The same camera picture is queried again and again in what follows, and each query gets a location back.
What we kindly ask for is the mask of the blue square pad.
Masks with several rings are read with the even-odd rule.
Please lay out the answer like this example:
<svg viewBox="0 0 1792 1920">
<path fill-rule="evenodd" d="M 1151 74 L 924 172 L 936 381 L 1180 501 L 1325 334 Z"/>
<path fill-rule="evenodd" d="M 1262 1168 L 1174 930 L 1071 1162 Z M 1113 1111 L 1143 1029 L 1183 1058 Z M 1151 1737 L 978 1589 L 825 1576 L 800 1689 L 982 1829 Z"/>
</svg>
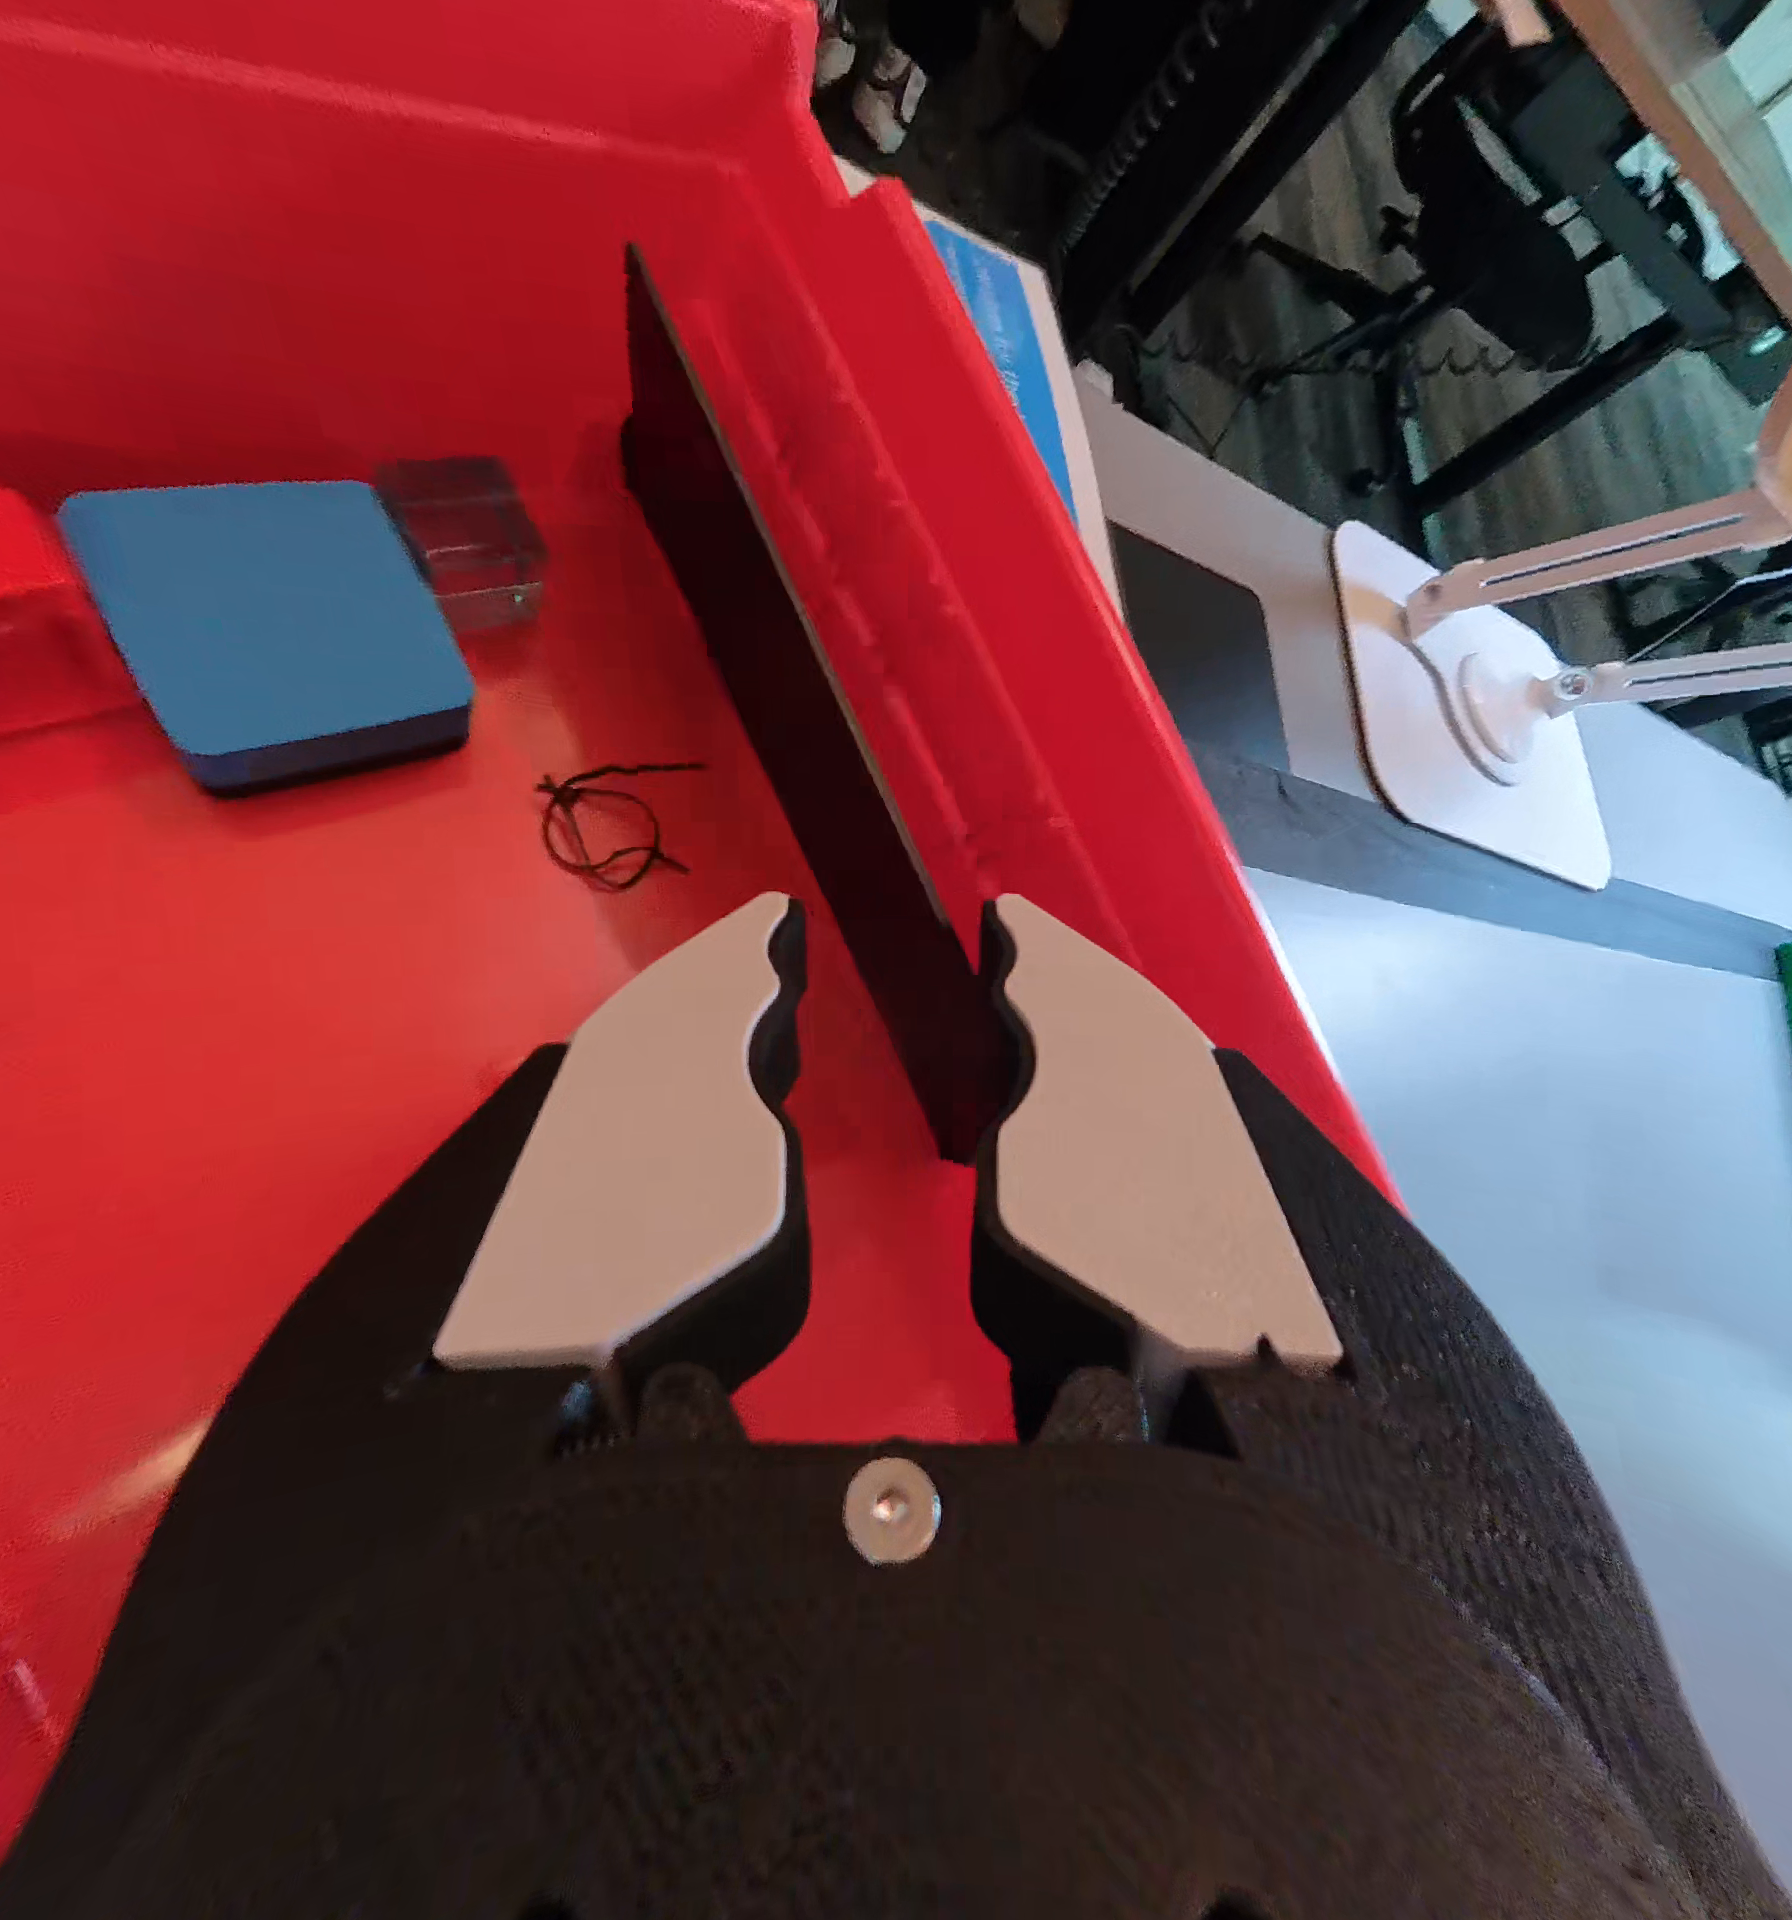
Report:
<svg viewBox="0 0 1792 1920">
<path fill-rule="evenodd" d="M 239 800 L 468 741 L 473 674 L 367 483 L 80 491 L 55 523 L 200 790 Z"/>
</svg>

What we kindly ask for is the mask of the clear plastic box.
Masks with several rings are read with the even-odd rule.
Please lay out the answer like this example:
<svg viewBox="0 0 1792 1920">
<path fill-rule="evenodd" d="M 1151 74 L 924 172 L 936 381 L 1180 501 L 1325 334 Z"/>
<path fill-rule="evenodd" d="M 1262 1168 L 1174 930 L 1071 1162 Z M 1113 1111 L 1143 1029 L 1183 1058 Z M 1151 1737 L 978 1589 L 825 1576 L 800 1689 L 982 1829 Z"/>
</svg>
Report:
<svg viewBox="0 0 1792 1920">
<path fill-rule="evenodd" d="M 502 458 L 483 453 L 387 461 L 371 486 L 458 638 L 537 620 L 547 541 Z"/>
</svg>

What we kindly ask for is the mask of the white metal rod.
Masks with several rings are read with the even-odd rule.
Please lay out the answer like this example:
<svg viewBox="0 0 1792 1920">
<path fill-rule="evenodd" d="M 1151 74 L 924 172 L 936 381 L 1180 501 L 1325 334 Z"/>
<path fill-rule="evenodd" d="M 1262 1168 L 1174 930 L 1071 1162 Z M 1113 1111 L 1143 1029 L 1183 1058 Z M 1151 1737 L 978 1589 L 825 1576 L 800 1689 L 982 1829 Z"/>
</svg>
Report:
<svg viewBox="0 0 1792 1920">
<path fill-rule="evenodd" d="M 1567 667 L 1536 681 L 1530 703 L 1546 716 L 1562 716 L 1592 705 L 1683 705 L 1763 691 L 1792 691 L 1792 641 Z"/>
<path fill-rule="evenodd" d="M 1792 541 L 1792 525 L 1751 488 L 1693 509 L 1438 572 L 1412 590 L 1403 608 L 1405 627 L 1420 637 L 1460 612 L 1506 608 L 1554 590 L 1606 584 L 1661 566 L 1786 541 Z"/>
</svg>

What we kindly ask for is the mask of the long wooden desk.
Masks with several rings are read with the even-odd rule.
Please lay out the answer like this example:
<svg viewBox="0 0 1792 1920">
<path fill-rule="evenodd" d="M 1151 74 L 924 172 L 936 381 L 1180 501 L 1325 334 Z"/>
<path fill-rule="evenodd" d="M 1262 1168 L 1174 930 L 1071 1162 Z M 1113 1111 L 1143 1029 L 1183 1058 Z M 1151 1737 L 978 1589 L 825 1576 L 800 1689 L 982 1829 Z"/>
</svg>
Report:
<svg viewBox="0 0 1792 1920">
<path fill-rule="evenodd" d="M 1693 3 L 1485 3 L 1516 47 L 1572 36 L 1792 326 L 1792 5 L 1723 47 Z"/>
</svg>

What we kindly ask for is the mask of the black plate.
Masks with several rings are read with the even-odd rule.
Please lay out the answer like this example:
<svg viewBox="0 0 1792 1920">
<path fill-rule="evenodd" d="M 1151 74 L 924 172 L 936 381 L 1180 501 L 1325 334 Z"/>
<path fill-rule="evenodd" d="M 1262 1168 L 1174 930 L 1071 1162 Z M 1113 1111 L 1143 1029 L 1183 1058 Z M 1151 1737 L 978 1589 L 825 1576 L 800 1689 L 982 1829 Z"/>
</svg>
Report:
<svg viewBox="0 0 1792 1920">
<path fill-rule="evenodd" d="M 629 491 L 829 904 L 936 1154 L 977 1164 L 1012 1051 L 859 710 L 636 243 L 624 251 Z"/>
</svg>

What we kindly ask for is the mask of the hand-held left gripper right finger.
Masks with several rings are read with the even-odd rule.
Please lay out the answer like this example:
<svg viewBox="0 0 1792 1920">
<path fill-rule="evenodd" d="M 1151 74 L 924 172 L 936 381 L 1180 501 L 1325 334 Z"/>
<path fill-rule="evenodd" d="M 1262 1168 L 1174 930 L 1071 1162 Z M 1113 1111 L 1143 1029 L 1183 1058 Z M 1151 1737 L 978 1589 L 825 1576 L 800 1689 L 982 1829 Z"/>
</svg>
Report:
<svg viewBox="0 0 1792 1920">
<path fill-rule="evenodd" d="M 1343 1341 L 1216 1044 L 1162 990 L 1019 894 L 984 911 L 1017 1077 L 982 1141 L 973 1303 L 1017 1367 L 1186 1373 Z"/>
</svg>

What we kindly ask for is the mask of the low red plastic bin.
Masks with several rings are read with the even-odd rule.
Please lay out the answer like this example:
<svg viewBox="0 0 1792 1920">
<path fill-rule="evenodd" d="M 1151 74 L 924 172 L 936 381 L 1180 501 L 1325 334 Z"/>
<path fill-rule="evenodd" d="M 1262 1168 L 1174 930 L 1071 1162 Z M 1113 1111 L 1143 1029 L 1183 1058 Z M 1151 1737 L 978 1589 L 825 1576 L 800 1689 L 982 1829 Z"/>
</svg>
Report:
<svg viewBox="0 0 1792 1920">
<path fill-rule="evenodd" d="M 0 612 L 0 1859 L 173 1480 L 348 1234 L 538 1044 L 758 892 L 800 894 L 815 1303 L 771 1437 L 993 1440 L 969 1177 L 868 997 L 626 490 L 624 251 L 815 476 L 892 455 L 895 574 L 956 588 L 936 767 L 1008 720 L 974 845 L 1149 966 L 1393 1197 L 1130 643 L 905 196 L 854 203 L 808 5 L 0 5 L 0 490 L 367 480 L 494 455 L 547 540 L 468 649 L 467 745 L 216 802 L 90 633 Z M 538 777 L 649 781 L 692 876 L 551 865 Z"/>
</svg>

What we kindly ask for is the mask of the black thread loop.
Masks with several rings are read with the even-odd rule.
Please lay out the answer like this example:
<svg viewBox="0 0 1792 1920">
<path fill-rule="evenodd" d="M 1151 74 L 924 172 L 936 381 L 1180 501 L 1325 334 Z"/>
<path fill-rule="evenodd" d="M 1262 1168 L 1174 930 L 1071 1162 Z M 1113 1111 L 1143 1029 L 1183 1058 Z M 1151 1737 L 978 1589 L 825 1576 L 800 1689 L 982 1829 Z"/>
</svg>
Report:
<svg viewBox="0 0 1792 1920">
<path fill-rule="evenodd" d="M 627 897 L 661 876 L 692 876 L 692 865 L 668 848 L 643 786 L 708 770 L 702 759 L 643 759 L 538 777 L 532 798 L 547 859 L 601 897 Z"/>
</svg>

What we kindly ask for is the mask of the blue white paper sheet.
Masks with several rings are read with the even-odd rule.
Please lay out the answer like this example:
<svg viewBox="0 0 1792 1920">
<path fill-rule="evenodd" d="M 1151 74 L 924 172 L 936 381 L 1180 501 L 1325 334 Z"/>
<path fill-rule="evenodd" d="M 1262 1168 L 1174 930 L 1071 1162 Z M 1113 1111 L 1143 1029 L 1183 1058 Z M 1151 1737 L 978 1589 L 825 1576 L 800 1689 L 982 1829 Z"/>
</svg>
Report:
<svg viewBox="0 0 1792 1920">
<path fill-rule="evenodd" d="M 1101 521 L 1101 488 L 1047 272 L 927 205 L 917 217 L 1065 513 L 1087 537 Z"/>
</svg>

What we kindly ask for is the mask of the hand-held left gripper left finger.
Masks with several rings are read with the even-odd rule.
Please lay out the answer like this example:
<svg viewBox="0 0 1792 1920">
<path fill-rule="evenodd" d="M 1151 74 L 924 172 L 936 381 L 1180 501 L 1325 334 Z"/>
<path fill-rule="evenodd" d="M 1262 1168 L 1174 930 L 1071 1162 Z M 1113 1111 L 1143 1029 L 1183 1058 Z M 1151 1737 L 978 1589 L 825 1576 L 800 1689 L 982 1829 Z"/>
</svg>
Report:
<svg viewBox="0 0 1792 1920">
<path fill-rule="evenodd" d="M 759 894 L 575 1029 L 438 1330 L 450 1372 L 601 1370 L 786 1227 L 764 1021 L 795 1013 L 800 904 Z"/>
</svg>

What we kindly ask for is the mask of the black office chair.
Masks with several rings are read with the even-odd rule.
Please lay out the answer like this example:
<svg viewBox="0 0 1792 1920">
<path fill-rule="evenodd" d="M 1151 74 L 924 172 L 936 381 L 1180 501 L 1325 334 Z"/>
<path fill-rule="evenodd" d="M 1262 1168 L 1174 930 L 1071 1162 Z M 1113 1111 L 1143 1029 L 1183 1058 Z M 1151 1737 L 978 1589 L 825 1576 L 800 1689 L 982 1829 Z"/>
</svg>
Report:
<svg viewBox="0 0 1792 1920">
<path fill-rule="evenodd" d="M 1414 206 L 1381 210 L 1376 251 L 1403 254 L 1414 275 L 1386 290 L 1365 275 L 1257 232 L 1247 257 L 1263 257 L 1315 306 L 1343 325 L 1308 349 L 1273 364 L 1250 364 L 1243 401 L 1302 379 L 1356 374 L 1374 398 L 1378 458 L 1343 486 L 1356 497 L 1412 496 L 1407 398 L 1420 381 L 1414 349 L 1445 317 L 1463 317 L 1501 349 L 1504 369 L 1574 372 L 1596 338 L 1589 268 L 1582 267 L 1550 205 L 1527 200 L 1492 166 L 1472 119 L 1468 90 L 1485 60 L 1485 32 L 1447 39 L 1400 92 L 1390 115 L 1391 157 Z"/>
</svg>

